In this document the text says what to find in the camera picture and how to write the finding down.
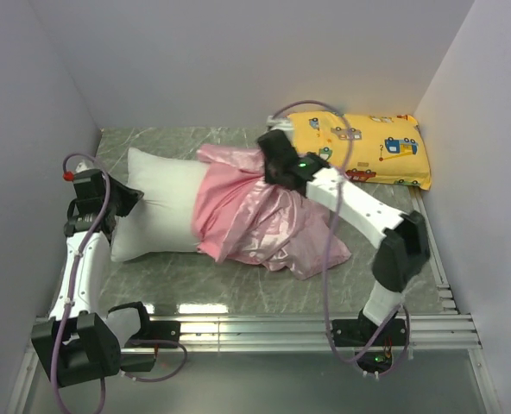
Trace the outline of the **white pillow insert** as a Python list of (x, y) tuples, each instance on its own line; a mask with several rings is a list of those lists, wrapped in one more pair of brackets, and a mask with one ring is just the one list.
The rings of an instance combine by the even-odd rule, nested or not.
[(110, 258), (116, 263), (150, 253), (191, 253), (199, 239), (192, 232), (194, 204), (208, 165), (128, 151), (127, 186), (142, 199), (117, 221)]

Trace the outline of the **pink satin pillowcase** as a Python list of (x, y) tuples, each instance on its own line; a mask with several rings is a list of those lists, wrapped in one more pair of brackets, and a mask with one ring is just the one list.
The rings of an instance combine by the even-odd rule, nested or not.
[(208, 166), (192, 216), (199, 252), (216, 262), (236, 260), (272, 272), (286, 268), (300, 280), (351, 257), (329, 235), (328, 209), (265, 182), (260, 151), (205, 144), (197, 158)]

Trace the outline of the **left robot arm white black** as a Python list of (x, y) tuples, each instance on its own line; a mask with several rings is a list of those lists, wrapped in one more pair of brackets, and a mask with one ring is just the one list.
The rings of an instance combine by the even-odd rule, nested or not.
[(59, 388), (118, 374), (125, 344), (145, 346), (154, 333), (141, 302), (115, 306), (106, 315), (98, 306), (117, 219), (132, 211), (142, 192), (97, 168), (65, 172), (64, 178), (76, 194), (64, 226), (66, 264), (54, 307), (31, 334), (49, 380)]

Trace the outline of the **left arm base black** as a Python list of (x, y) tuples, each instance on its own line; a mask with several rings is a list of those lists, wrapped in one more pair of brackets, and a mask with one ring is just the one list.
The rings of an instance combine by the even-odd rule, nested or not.
[(155, 368), (161, 350), (179, 350), (181, 323), (175, 320), (151, 320), (148, 332), (126, 341), (121, 351), (121, 370), (125, 373), (149, 373)]

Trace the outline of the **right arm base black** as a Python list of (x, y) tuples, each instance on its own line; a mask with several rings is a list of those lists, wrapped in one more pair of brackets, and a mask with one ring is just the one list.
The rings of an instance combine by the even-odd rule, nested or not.
[(357, 318), (333, 319), (329, 331), (332, 350), (336, 355), (341, 348), (352, 348), (354, 355), (348, 358), (363, 375), (376, 380), (392, 373), (407, 357), (411, 318), (406, 313), (401, 319), (399, 311), (385, 322), (384, 326), (374, 325), (362, 311)]

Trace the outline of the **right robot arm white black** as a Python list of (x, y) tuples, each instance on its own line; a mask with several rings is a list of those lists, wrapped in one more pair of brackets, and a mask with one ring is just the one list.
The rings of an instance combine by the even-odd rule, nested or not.
[(359, 332), (372, 345), (387, 338), (389, 314), (402, 304), (411, 279), (430, 260), (426, 220), (416, 210), (397, 210), (352, 184), (315, 153), (298, 155), (287, 135), (271, 130), (257, 139), (265, 181), (297, 191), (334, 211), (377, 249), (371, 272), (375, 284), (363, 307)]

